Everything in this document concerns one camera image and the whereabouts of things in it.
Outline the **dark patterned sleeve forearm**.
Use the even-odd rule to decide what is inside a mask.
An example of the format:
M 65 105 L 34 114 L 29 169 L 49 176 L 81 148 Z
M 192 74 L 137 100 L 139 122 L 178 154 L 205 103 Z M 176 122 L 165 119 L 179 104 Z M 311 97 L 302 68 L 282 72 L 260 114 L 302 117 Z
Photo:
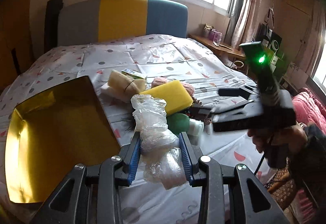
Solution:
M 316 126 L 304 129 L 308 137 L 305 147 L 290 159 L 290 172 L 325 216 L 325 135 Z

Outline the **right hand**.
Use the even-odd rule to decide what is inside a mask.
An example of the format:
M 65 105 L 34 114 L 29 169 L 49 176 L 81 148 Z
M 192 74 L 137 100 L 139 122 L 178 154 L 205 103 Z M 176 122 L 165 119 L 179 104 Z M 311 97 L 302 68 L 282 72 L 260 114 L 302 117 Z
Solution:
M 267 149 L 270 140 L 271 145 L 288 145 L 291 155 L 298 153 L 308 142 L 308 137 L 299 123 L 278 131 L 249 129 L 248 137 L 252 138 L 252 143 L 259 153 Z

